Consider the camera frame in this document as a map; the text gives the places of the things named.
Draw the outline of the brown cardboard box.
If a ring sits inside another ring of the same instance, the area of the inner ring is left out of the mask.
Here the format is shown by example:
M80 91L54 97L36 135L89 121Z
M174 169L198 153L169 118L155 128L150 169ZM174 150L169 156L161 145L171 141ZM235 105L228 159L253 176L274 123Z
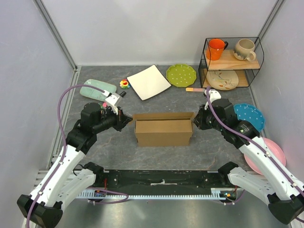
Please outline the brown cardboard box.
M134 114L138 146L188 146L193 135L193 118L193 112Z

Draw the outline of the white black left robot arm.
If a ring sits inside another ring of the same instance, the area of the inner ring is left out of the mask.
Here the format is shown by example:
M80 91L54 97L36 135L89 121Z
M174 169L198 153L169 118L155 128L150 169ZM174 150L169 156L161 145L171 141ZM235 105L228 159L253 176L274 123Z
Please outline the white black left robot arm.
M26 218L26 227L35 223L54 228L68 205L86 188L104 182L103 167L89 162L81 172L66 183L69 175L97 141L97 134L114 128L121 131L133 119L120 107L87 103L73 129L64 137L63 148L40 184L29 194L22 194L17 205Z

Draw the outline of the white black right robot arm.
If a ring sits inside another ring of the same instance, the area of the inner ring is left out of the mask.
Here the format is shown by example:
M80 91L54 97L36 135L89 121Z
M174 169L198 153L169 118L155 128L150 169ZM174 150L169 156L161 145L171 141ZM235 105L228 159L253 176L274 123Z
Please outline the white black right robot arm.
M239 120L232 103L217 99L203 104L193 120L200 130L215 129L224 139L247 156L265 180L247 173L233 162L218 171L218 183L243 188L263 201L272 215L289 224L304 211L304 183L297 179L270 151L258 130L248 121Z

